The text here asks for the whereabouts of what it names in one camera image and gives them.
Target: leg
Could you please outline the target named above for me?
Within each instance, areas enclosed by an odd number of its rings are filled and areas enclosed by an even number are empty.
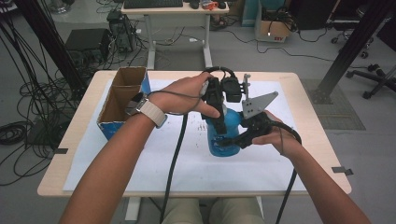
[[[166,205],[163,224],[203,224],[197,198],[173,198]]]
[[[148,70],[154,70],[155,41],[152,40],[151,19],[145,15],[146,30],[148,33]]]
[[[210,55],[210,47],[209,47],[209,27],[210,27],[210,15],[205,15],[205,40],[204,40],[205,68],[213,66],[212,56]]]
[[[131,197],[128,199],[128,207],[125,213],[125,222],[136,222],[138,220],[140,209],[140,198]]]
[[[219,198],[212,207],[210,224],[263,224],[262,211],[256,197]]]

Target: computer tower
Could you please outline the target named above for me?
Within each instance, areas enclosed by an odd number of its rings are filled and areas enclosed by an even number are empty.
[[[289,12],[300,30],[324,28],[337,0],[292,0]]]
[[[120,53],[134,51],[133,29],[126,15],[121,14],[120,11],[111,11],[107,15],[107,21],[118,51]]]

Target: black tape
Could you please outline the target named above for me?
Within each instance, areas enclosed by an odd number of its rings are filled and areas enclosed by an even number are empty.
[[[344,166],[332,167],[332,171],[335,173],[344,173],[346,175],[353,175],[352,170],[346,169]]]
[[[54,154],[66,154],[68,148],[56,148],[55,151],[53,152]]]

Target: open cardboard box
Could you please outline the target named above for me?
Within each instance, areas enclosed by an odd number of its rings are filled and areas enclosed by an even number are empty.
[[[107,140],[128,119],[125,107],[141,91],[151,92],[146,67],[119,68],[97,119],[97,124]]]
[[[254,34],[258,41],[284,43],[290,34],[290,26],[281,21],[262,21],[262,4],[259,1]]]

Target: blue object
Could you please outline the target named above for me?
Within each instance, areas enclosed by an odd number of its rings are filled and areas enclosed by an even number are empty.
[[[151,93],[151,87],[149,85],[149,74],[147,71],[145,77],[143,78],[141,89],[142,92],[144,92],[145,94]]]
[[[237,145],[231,145],[228,147],[220,147],[217,142],[225,138],[234,138],[239,134],[238,126],[241,123],[241,116],[234,110],[227,108],[227,112],[224,115],[224,123],[227,129],[226,134],[218,134],[213,126],[210,119],[206,120],[207,123],[207,142],[209,144],[209,150],[212,155],[217,157],[230,157],[239,152],[241,149]]]
[[[102,130],[102,133],[105,135],[107,140],[119,130],[119,128],[124,124],[125,121],[114,121],[114,122],[106,122],[99,123],[99,128]]]

